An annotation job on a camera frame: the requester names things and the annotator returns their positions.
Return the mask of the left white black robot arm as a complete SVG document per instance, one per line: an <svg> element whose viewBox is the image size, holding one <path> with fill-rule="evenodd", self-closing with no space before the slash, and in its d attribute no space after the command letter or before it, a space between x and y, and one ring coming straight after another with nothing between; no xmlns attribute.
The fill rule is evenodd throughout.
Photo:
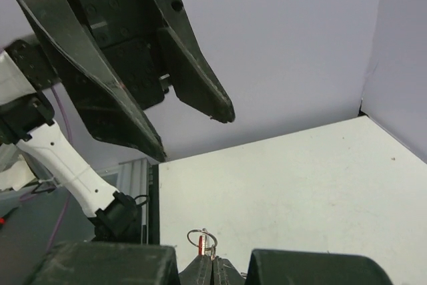
<svg viewBox="0 0 427 285"><path fill-rule="evenodd" d="M142 243L142 203L101 179L55 121L44 91L62 83L98 141L163 162L145 115L168 89L231 123L233 103L206 61L182 0L16 0L33 32L1 52L1 142L43 164L77 200L95 240Z"/></svg>

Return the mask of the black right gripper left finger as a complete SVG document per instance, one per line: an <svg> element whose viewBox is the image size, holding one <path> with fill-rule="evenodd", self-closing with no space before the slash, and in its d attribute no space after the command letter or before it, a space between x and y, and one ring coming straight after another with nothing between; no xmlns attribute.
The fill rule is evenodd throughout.
<svg viewBox="0 0 427 285"><path fill-rule="evenodd" d="M189 265L179 273L181 285L210 285L213 262L210 256L197 255Z"/></svg>

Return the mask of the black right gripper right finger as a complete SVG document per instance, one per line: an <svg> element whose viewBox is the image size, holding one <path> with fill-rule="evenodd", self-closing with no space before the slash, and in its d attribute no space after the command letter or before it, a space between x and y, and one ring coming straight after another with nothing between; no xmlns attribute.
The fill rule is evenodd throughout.
<svg viewBox="0 0 427 285"><path fill-rule="evenodd" d="M213 260L213 285L244 285L245 281L246 279L228 259L217 256Z"/></svg>

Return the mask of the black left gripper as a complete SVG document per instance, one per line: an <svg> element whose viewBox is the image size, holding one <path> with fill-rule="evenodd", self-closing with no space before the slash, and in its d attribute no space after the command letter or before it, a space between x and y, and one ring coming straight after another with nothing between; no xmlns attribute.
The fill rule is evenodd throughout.
<svg viewBox="0 0 427 285"><path fill-rule="evenodd" d="M164 161L161 138L142 110L167 93L146 2L16 1L33 32L6 52L31 84L41 90L60 81L93 138ZM232 100L201 52L183 1L152 1L177 98L216 121L233 122Z"/></svg>

